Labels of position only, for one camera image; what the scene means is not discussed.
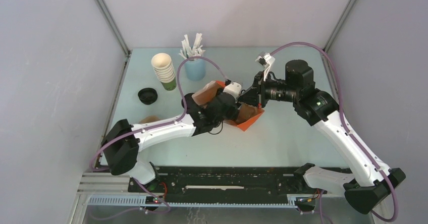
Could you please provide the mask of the white stirrer packets bundle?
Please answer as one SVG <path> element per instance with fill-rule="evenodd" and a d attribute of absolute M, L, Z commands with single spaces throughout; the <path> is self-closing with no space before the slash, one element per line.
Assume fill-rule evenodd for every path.
<path fill-rule="evenodd" d="M 196 33 L 196 37 L 193 42 L 193 45 L 191 45 L 188 35 L 187 34 L 184 35 L 184 40 L 181 41 L 182 48 L 180 49 L 180 52 L 179 52 L 179 55 L 183 59 L 187 59 L 193 56 L 202 57 L 204 55 L 206 50 L 203 49 L 202 35 L 203 35 L 202 33 Z"/>

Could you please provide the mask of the light blue holder cup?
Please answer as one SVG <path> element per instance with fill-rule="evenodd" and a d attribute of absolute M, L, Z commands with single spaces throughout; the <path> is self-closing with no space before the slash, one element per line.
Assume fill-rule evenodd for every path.
<path fill-rule="evenodd" d="M 191 81 L 200 81 L 205 77 L 205 61 L 202 59 L 189 60 L 184 64 L 186 76 Z"/>

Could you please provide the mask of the black plastic lid stack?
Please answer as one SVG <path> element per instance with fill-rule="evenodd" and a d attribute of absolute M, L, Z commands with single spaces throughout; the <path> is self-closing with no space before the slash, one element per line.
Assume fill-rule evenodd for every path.
<path fill-rule="evenodd" d="M 158 93 L 154 88 L 143 88 L 138 91 L 137 96 L 141 103 L 145 105 L 153 104 L 158 99 Z"/>

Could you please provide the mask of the orange paper bag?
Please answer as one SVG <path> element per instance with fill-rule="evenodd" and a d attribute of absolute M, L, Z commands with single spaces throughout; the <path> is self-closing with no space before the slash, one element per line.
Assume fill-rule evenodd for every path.
<path fill-rule="evenodd" d="M 202 89 L 191 95 L 192 100 L 197 106 L 202 107 L 205 110 L 207 104 L 219 93 L 223 92 L 223 88 L 229 83 L 221 81 L 211 81 L 206 84 Z M 239 103 L 237 100 L 237 106 L 239 108 L 239 115 L 237 120 L 224 120 L 222 122 L 237 127 L 242 131 L 246 131 L 251 125 L 253 125 L 264 113 L 264 109 L 256 108 L 253 106 Z"/>

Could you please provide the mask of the black metal base rail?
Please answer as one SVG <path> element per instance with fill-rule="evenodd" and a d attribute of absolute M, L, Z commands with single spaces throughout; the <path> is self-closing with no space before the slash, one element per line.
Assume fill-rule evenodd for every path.
<path fill-rule="evenodd" d="M 145 188 L 129 176 L 83 174 L 78 193 L 89 205 L 295 208 L 314 206 L 322 194 L 295 176 L 295 167 L 157 166 Z"/>

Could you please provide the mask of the stack of paper cups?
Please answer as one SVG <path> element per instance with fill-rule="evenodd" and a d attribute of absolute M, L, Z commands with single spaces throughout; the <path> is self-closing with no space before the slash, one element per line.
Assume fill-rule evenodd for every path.
<path fill-rule="evenodd" d="M 151 59 L 151 65 L 165 90 L 172 91 L 177 87 L 176 73 L 169 54 L 162 52 L 154 55 Z"/>

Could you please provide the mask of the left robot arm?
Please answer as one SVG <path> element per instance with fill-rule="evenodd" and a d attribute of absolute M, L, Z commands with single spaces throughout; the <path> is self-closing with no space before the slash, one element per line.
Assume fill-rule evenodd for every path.
<path fill-rule="evenodd" d="M 102 141 L 108 171 L 113 176 L 134 178 L 147 192 L 157 190 L 155 166 L 139 160 L 139 153 L 168 140 L 208 133 L 225 120 L 236 120 L 237 97 L 235 93 L 219 91 L 208 102 L 197 104 L 189 93 L 182 99 L 183 115 L 145 124 L 130 124 L 127 119 L 116 122 Z"/>

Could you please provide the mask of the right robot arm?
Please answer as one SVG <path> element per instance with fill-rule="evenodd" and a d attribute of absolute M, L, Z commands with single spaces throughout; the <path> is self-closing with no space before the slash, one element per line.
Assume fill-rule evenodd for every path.
<path fill-rule="evenodd" d="M 356 211 L 368 214 L 405 180 L 400 168 L 390 168 L 351 132 L 338 103 L 315 87 L 313 69 L 306 61 L 287 62 L 285 79 L 258 72 L 252 86 L 238 97 L 238 102 L 258 108 L 264 108 L 269 100 L 291 102 L 301 118 L 329 138 L 351 170 L 344 174 L 307 163 L 294 173 L 293 185 L 298 192 L 325 190 L 345 197 Z"/>

